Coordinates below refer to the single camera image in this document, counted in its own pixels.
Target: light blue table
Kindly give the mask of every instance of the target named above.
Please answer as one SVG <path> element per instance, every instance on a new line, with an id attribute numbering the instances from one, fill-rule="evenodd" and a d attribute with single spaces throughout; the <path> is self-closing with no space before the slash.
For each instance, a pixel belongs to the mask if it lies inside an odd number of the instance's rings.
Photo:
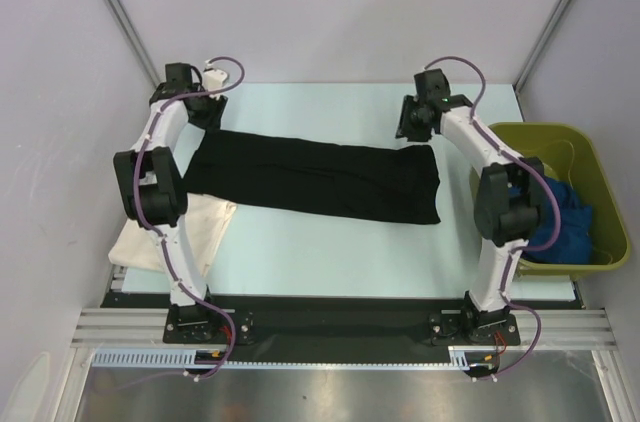
<path id="1" fill-rule="evenodd" d="M 477 85 L 455 85 L 471 100 Z M 229 95 L 223 128 L 319 142 L 397 149 L 407 84 L 246 84 Z M 487 123 L 521 121 L 513 89 L 489 85 L 478 113 Z M 203 132 L 187 127 L 175 157 L 182 173 Z M 431 145 L 440 172 L 439 225 L 419 226 L 240 206 L 207 279 L 213 293 L 459 298 L 477 273 L 470 164 L 444 138 Z M 124 292 L 168 292 L 164 274 L 129 269 Z M 528 277 L 514 298 L 573 300 L 566 277 Z"/>

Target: black pants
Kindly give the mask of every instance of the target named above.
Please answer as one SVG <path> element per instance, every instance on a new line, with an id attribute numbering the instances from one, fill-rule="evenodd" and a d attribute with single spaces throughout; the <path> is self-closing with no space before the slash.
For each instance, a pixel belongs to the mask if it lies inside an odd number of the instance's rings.
<path id="1" fill-rule="evenodd" d="M 184 179 L 188 192 L 238 204 L 382 222 L 440 222 L 440 180 L 428 145 L 376 149 L 222 130 L 205 135 Z"/>

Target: white wall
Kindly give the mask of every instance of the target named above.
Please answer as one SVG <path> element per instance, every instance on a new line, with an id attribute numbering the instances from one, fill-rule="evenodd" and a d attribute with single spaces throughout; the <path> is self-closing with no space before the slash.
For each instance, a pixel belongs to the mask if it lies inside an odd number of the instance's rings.
<path id="1" fill-rule="evenodd" d="M 595 142 L 635 252 L 619 271 L 584 283 L 604 306 L 640 389 L 640 0 L 576 0 L 523 91 L 527 120 L 584 129 Z"/>
<path id="2" fill-rule="evenodd" d="M 41 351 L 50 386 L 123 220 L 111 159 L 150 86 L 102 0 L 0 0 L 0 412 Z"/>
<path id="3" fill-rule="evenodd" d="M 397 82 L 455 54 L 511 83 L 557 0 L 122 1 L 159 71 L 213 52 L 245 62 L 253 82 Z"/>

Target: blue cloth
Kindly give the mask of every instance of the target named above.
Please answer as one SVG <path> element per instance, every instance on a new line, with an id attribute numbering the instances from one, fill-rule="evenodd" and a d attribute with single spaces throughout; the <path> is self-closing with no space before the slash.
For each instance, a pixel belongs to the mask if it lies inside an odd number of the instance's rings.
<path id="1" fill-rule="evenodd" d="M 561 227 L 560 235 L 555 244 L 542 252 L 524 252 L 525 258 L 535 262 L 548 262 L 551 264 L 588 264 L 591 257 L 591 220 L 593 208 L 590 205 L 582 205 L 575 190 L 564 182 L 545 177 L 553 195 L 560 206 Z M 529 240 L 529 246 L 542 245 L 553 232 L 554 220 L 551 202 L 545 197 L 544 219 L 533 237 Z"/>

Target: white connector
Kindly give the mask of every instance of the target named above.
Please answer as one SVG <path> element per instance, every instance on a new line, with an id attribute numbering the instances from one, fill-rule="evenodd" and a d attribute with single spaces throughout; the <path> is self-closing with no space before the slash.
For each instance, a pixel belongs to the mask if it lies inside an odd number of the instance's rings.
<path id="1" fill-rule="evenodd" d="M 205 65 L 204 72 L 202 73 L 202 85 L 207 92 L 220 90 L 222 87 L 224 87 L 224 83 L 228 78 L 229 74 L 227 74 L 224 70 L 216 69 L 207 63 Z M 210 97 L 212 99 L 217 99 L 220 96 L 212 95 Z"/>

